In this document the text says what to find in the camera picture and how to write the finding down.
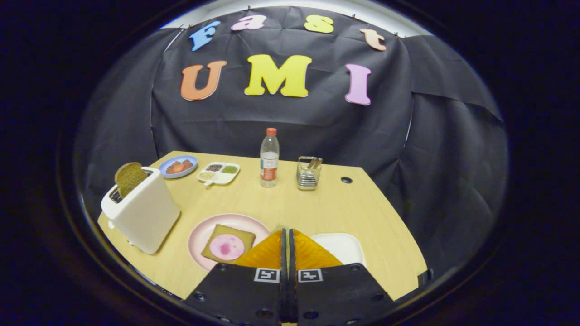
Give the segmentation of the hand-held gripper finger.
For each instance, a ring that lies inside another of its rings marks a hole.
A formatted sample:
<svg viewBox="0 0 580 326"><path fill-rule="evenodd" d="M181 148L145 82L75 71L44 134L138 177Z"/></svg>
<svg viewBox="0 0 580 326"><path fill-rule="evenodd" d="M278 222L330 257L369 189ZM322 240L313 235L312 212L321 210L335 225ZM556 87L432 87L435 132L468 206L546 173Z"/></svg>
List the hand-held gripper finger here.
<svg viewBox="0 0 580 326"><path fill-rule="evenodd" d="M277 268L216 264L184 300L208 322L225 326L279 326L281 301L287 281L286 229L263 240L258 247L277 245L271 261Z"/></svg>
<svg viewBox="0 0 580 326"><path fill-rule="evenodd" d="M289 322L299 326L364 326L394 307L363 264L298 268L297 231L289 231Z"/></svg>

